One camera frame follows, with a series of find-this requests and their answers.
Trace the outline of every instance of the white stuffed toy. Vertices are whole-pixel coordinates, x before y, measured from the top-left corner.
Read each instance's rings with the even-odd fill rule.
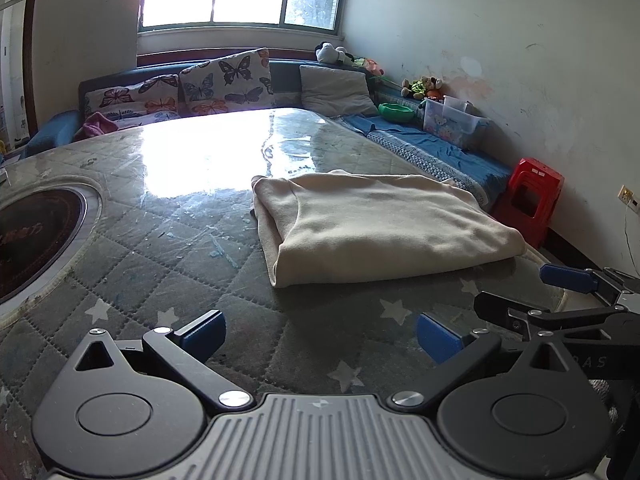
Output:
[[[316,46],[316,58],[320,63],[346,66],[353,66],[354,59],[343,46],[334,48],[331,43],[321,43]]]

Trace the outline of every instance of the teddy bear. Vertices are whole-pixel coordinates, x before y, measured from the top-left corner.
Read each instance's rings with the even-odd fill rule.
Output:
[[[331,43],[321,43],[316,46],[315,51],[320,63],[353,66],[354,57],[343,46],[334,48]]]
[[[440,92],[442,88],[442,79],[434,77],[422,76],[420,80],[410,83],[408,79],[402,79],[402,97],[413,97],[418,101],[424,98],[432,101],[441,102],[444,97]]]

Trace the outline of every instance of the green plastic basket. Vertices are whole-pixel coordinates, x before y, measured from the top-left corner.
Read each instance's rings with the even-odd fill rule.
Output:
[[[414,111],[408,106],[393,103],[380,103],[378,111],[383,118],[392,123],[408,123],[414,118]]]

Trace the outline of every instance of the folded cloth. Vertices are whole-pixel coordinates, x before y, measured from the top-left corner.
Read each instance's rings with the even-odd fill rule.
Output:
[[[100,112],[91,114],[86,118],[84,124],[76,131],[74,140],[90,139],[103,134],[110,134],[118,129],[118,125],[107,119]]]
[[[526,251],[471,193],[421,175],[334,170],[252,183],[274,287],[407,278]]]

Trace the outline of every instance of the red plastic stool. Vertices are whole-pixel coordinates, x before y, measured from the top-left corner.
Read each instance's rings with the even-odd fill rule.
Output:
[[[564,176],[535,158],[523,158],[511,174],[492,215],[516,228],[529,245],[539,247],[556,207]]]

